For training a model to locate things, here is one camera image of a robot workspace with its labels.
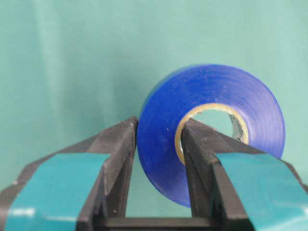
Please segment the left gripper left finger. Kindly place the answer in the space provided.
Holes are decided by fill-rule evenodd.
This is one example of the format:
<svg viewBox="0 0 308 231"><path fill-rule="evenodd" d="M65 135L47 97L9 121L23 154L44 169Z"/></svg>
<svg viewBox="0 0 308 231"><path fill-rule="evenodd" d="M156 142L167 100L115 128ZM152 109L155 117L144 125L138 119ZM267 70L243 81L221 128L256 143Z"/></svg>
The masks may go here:
<svg viewBox="0 0 308 231"><path fill-rule="evenodd" d="M97 218L126 213L138 120L26 165L0 193L3 231L92 231Z"/></svg>

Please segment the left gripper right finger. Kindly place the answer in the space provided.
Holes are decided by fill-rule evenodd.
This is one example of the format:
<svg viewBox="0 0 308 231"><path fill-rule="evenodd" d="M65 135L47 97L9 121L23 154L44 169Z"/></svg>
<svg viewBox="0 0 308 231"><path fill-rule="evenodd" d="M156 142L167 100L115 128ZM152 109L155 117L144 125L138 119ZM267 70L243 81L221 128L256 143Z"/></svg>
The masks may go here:
<svg viewBox="0 0 308 231"><path fill-rule="evenodd" d="M194 217L222 231L305 231L308 187L291 164L190 119L181 134Z"/></svg>

